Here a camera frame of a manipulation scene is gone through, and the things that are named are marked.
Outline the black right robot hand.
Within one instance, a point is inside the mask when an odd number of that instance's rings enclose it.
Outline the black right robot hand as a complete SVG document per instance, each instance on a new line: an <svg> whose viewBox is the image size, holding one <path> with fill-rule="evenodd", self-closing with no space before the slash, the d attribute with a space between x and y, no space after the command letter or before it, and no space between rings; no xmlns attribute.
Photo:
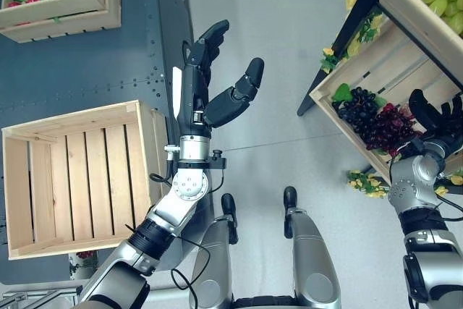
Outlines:
<svg viewBox="0 0 463 309"><path fill-rule="evenodd" d="M441 104L437 110L424 96L421 89L412 91L409 109L425 131L422 140L448 139L451 142L462 139L462 96L456 95L451 103Z"/></svg>

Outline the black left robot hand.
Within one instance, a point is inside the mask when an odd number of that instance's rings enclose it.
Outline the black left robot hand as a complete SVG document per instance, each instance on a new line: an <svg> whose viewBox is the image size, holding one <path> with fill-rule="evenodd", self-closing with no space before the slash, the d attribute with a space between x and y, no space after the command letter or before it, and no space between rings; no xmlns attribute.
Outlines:
<svg viewBox="0 0 463 309"><path fill-rule="evenodd" d="M222 20L205 31L192 45L182 70L177 124L181 136L211 137L221 127L243 114L254 100L263 77L264 61L251 60L243 76L231 87L209 99L211 65L220 54L219 46L229 21Z"/></svg>

